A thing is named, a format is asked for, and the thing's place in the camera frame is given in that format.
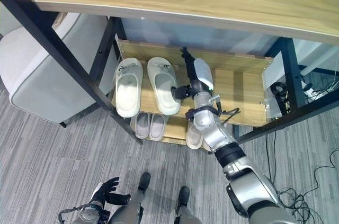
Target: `black cable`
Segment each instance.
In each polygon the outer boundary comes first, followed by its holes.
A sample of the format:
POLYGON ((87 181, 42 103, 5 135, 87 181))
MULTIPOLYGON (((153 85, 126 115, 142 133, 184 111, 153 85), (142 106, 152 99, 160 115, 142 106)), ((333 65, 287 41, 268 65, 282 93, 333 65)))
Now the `black cable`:
MULTIPOLYGON (((276 132, 275 132, 275 137, 274 137, 274 142, 273 142, 273 153, 274 153, 274 166, 272 166, 272 168, 274 167, 274 175, 273 175, 273 179, 272 179, 272 174, 271 174, 271 163, 270 163, 270 156, 269 156, 269 147, 268 147, 268 135, 266 135, 266 153, 267 153, 267 162, 269 165, 269 173, 270 173, 270 180, 272 182, 272 184, 275 184, 275 176, 276 176, 276 154, 275 154, 275 141, 276 141, 276 132)), ((316 172, 321 169, 321 168, 325 168, 325 167, 329 167, 329 168, 336 168, 336 166, 333 163, 332 160, 332 155, 336 152, 339 151, 339 149, 335 149, 331 152, 331 154, 329 155, 329 162, 331 163, 331 166, 320 166, 317 167, 314 170, 314 179, 316 182, 316 187, 305 192, 304 194, 298 194, 297 191, 293 188, 286 188, 283 191, 277 191, 278 194, 278 199, 280 204, 285 207, 286 209, 291 209, 292 210, 292 215, 298 220, 300 221, 300 223, 302 224, 306 224, 307 221, 309 221, 310 219, 313 221, 313 223, 316 223, 316 219, 315 219, 315 215, 319 218, 319 220, 321 221, 322 224, 324 224, 323 219, 321 218, 321 216, 319 215, 319 213, 317 213, 314 209, 310 208, 308 203, 305 201, 305 196, 312 192, 315 191, 316 189, 319 188, 319 183, 316 177, 316 172), (288 202, 284 202, 283 196, 287 195, 289 197, 289 199, 287 199, 288 202)))
POLYGON ((79 211, 81 210, 82 208, 84 207, 92 207, 92 208, 95 208, 99 214, 101 214, 102 212, 102 209, 100 206, 96 205, 96 204, 83 204, 83 205, 80 205, 79 207, 73 207, 73 208, 70 208, 70 209, 63 209, 59 212, 58 214, 58 220, 59 220, 59 223, 60 224, 64 224, 65 221, 63 220, 63 217, 62 217, 62 214, 63 213, 70 213, 70 212, 75 212, 75 211, 79 211))
POLYGON ((222 115, 229 115, 230 117, 227 118, 225 121, 222 122, 222 125, 224 125, 226 122, 228 122, 233 116, 236 114, 240 114, 241 111, 239 111, 239 108, 237 107, 236 109, 232 109, 230 111, 223 111, 222 115))
POLYGON ((315 191, 316 189, 319 188, 319 183, 318 183, 318 180, 317 180, 317 177, 316 177, 316 172, 317 172, 319 169, 324 168, 324 167, 336 168, 336 166, 333 164, 333 161, 332 161, 332 159, 331 159, 333 153, 335 153, 336 151, 339 151, 339 149, 335 149, 335 150, 332 151, 331 154, 329 155, 329 162, 331 163, 331 166, 320 166, 320 167, 317 167, 317 168, 314 170, 314 172, 313 172, 313 177, 314 177, 314 180, 316 181, 317 186, 316 186, 314 189, 311 189, 311 190, 305 192, 305 193, 303 194, 304 197, 305 197, 308 193, 310 193, 310 192, 312 192, 312 191, 315 191))
POLYGON ((313 91, 313 92, 316 92, 318 94, 316 96, 307 97, 306 100, 309 100, 309 99, 312 99, 312 98, 314 98, 316 100, 320 94, 325 93, 325 92, 328 93, 328 89, 330 89, 332 86, 334 86, 338 81, 339 81, 339 79, 330 81, 323 89, 313 91))
POLYGON ((267 155, 267 163, 269 165, 269 175, 270 175, 270 181, 272 182, 272 175, 271 175, 271 163, 270 163, 270 155, 269 155, 269 135, 266 134, 266 155, 267 155))
POLYGON ((274 175, 273 175, 273 184, 275 184, 275 178, 276 178, 276 154, 275 154, 275 141, 276 141, 276 131, 274 132, 274 140, 273 140, 273 156, 274 156, 274 175))

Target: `black wire bundle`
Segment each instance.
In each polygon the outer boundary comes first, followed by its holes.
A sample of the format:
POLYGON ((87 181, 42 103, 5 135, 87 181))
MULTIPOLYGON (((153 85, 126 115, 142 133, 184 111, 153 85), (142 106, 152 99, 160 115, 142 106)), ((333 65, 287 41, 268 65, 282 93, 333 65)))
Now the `black wire bundle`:
MULTIPOLYGON (((270 163, 270 156, 269 156, 269 147, 268 147, 268 135, 266 135, 266 153, 267 153, 267 162, 269 165, 269 173, 270 173, 270 181, 272 184, 275 186, 275 178, 276 178, 276 155, 275 155, 275 141, 276 141, 276 132, 274 136, 274 141, 273 141, 273 155, 274 155, 274 166, 271 167, 270 163), (274 174, 272 177, 272 172, 271 169, 274 167, 274 174)), ((277 191, 278 194, 278 199, 280 201, 280 204, 285 207, 286 209, 291 209, 293 216, 300 221, 302 224, 306 224, 307 221, 312 219, 313 223, 316 223, 315 216, 319 218, 322 224, 324 224, 323 219, 321 216, 312 208, 309 207, 308 203, 305 201, 305 196, 312 192, 315 191, 316 189, 319 188, 319 183, 316 177, 316 172, 321 169, 321 168, 336 168, 336 166, 333 163, 332 160, 332 155, 336 152, 339 151, 339 149, 335 149, 331 152, 329 155, 329 162, 331 163, 331 166, 320 166, 317 167, 314 172, 314 180, 316 182, 316 187, 305 192, 304 194, 299 194, 297 191, 293 188, 286 188, 283 191, 277 191)))
POLYGON ((313 91, 315 93, 317 93, 316 96, 313 96, 313 97, 307 97, 306 100, 309 100, 311 98, 315 98, 315 100, 317 99, 317 97, 323 93, 329 93, 329 89, 334 86, 336 83, 339 82, 339 79, 335 79, 335 80, 332 80, 331 82, 329 82, 323 89, 319 89, 319 90, 316 90, 316 91, 313 91))
POLYGON ((230 111, 223 111, 223 115, 229 115, 230 117, 227 118, 225 121, 222 122, 222 124, 224 125, 226 122, 228 122, 233 116, 235 116, 236 114, 240 114, 241 112, 239 111, 239 108, 237 107, 236 109, 232 109, 230 111))

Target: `silver robot arm segment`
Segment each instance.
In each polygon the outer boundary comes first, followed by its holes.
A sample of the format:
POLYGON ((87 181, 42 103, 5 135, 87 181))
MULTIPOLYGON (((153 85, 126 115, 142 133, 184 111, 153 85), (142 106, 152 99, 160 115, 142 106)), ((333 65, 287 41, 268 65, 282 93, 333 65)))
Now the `silver robot arm segment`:
POLYGON ((296 224, 284 208, 279 207, 276 190, 254 162, 245 155, 220 121, 220 103, 213 107, 216 99, 212 96, 213 82, 208 65, 201 59, 195 59, 182 49, 190 85, 185 91, 172 89, 173 97, 193 97, 194 110, 186 113, 195 127, 203 134, 204 140, 215 153, 229 184, 227 193, 235 210, 248 217, 251 224, 296 224))

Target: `white slipper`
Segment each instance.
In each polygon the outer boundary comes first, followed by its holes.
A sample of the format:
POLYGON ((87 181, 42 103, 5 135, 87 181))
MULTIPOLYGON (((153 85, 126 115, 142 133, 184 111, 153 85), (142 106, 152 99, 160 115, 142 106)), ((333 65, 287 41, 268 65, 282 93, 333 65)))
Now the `white slipper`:
POLYGON ((134 117, 140 110, 142 66, 136 58, 124 59, 115 76, 115 105, 122 117, 134 117))
POLYGON ((149 138, 154 141, 160 141, 165 133, 168 116, 161 114, 152 115, 149 129, 149 138))
POLYGON ((177 113, 180 109, 180 100, 173 99, 171 93, 171 87, 177 87, 173 66, 162 57, 153 57, 148 61, 147 73, 159 111, 165 115, 177 113))
POLYGON ((203 135, 194 126, 193 122, 189 122, 186 133, 186 145, 191 149, 198 149, 203 142, 203 135))
POLYGON ((209 145, 207 145, 205 140, 202 142, 202 146, 206 151, 212 151, 212 149, 210 148, 209 145))
POLYGON ((148 137, 151 114, 140 112, 135 118, 136 137, 144 139, 148 137))

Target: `black metal frame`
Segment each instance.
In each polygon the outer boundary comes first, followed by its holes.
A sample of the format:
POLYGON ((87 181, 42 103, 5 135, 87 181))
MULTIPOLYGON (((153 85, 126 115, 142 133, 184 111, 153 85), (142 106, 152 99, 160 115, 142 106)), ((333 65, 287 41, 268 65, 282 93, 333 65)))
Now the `black metal frame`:
MULTIPOLYGON (((57 63, 59 63, 102 108, 110 111, 111 117, 113 117, 137 143, 142 144, 142 141, 135 136, 134 131, 129 125, 130 119, 124 119, 119 116, 117 110, 111 104, 110 99, 99 89, 99 83, 112 46, 118 61, 121 56, 117 41, 115 40, 116 34, 120 39, 126 39, 121 19, 111 17, 108 20, 91 71, 87 73, 52 29, 51 26, 57 16, 56 12, 41 11, 32 0, 0 1, 49 52, 57 63)), ((275 57, 280 51, 282 52, 291 111, 283 117, 264 126, 254 128, 252 132, 239 137, 238 142, 240 144, 339 106, 339 89, 305 105, 305 96, 301 87, 300 70, 293 40, 290 38, 277 39, 266 56, 275 57)), ((237 135, 239 134, 238 129, 239 127, 234 127, 234 132, 237 135)))
MULTIPOLYGON (((111 47, 112 45, 115 47, 118 46, 114 38, 115 34, 117 34, 120 39, 126 38, 121 19, 117 17, 109 19, 92 64, 91 72, 88 74, 51 27, 58 13, 41 11, 32 0, 0 1, 46 49, 56 62, 59 63, 102 108, 110 111, 111 117, 113 117, 137 143, 142 144, 142 140, 136 137, 129 123, 118 115, 110 99, 99 89, 99 83, 111 47)), ((114 50, 116 56, 120 57, 119 49, 115 48, 114 50)))
POLYGON ((237 139, 239 144, 251 141, 268 133, 281 130, 292 124, 301 122, 315 115, 339 106, 339 89, 325 96, 305 104, 305 95, 301 87, 300 68, 293 40, 290 38, 278 38, 274 45, 266 53, 268 57, 275 57, 281 51, 289 102, 291 111, 282 117, 264 125, 254 128, 253 131, 242 135, 237 139))

